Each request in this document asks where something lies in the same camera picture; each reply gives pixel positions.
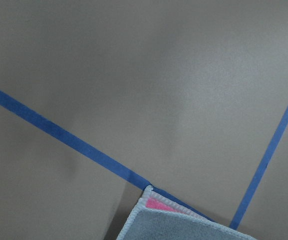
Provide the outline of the pink and grey towel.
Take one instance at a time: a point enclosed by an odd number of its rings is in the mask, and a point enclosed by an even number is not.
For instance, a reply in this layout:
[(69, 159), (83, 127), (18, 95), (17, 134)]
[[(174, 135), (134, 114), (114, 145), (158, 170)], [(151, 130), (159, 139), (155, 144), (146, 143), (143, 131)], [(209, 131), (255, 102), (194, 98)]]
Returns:
[(149, 185), (128, 216), (119, 240), (252, 240), (162, 196)]

